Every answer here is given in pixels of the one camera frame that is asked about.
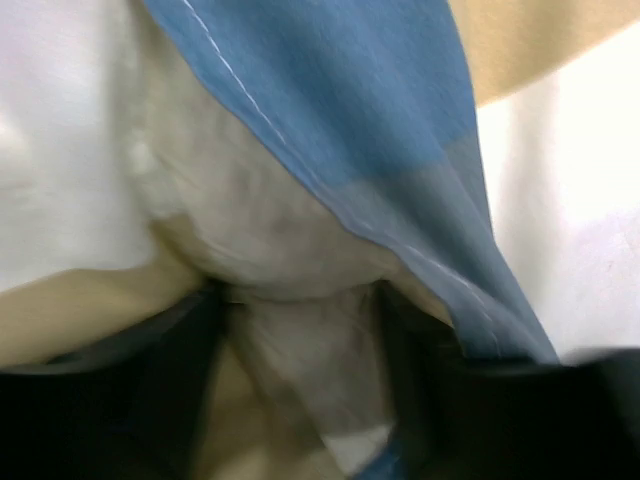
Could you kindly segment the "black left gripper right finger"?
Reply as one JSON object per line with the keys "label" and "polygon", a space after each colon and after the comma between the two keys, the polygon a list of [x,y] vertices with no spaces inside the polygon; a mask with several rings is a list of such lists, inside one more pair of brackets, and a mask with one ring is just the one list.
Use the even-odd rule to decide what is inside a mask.
{"label": "black left gripper right finger", "polygon": [[635,479],[639,353],[572,366],[466,359],[390,284],[375,299],[401,465],[411,479]]}

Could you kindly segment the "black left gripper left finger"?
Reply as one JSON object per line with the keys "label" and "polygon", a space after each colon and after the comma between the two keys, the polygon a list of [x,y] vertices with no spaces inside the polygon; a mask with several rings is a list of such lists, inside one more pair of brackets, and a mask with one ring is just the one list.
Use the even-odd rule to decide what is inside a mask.
{"label": "black left gripper left finger", "polygon": [[1,371],[4,479],[191,479],[224,331],[205,287],[46,363]]}

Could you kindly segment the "blue beige white checked pillowcase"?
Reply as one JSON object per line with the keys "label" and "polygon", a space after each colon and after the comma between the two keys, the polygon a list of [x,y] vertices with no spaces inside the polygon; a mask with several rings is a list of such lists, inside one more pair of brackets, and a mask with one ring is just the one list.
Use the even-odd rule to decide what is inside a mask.
{"label": "blue beige white checked pillowcase", "polygon": [[[211,98],[476,362],[639,353],[635,1],[5,1],[1,371],[220,287],[191,479],[294,459],[130,170],[132,107]],[[402,468],[402,477],[409,478]]]}

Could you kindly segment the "white pillow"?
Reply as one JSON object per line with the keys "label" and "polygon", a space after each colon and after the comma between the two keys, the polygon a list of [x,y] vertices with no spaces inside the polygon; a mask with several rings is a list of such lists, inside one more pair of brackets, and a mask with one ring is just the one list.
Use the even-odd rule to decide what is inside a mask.
{"label": "white pillow", "polygon": [[368,245],[211,98],[129,112],[130,170],[178,252],[229,287],[231,338],[287,479],[399,479]]}

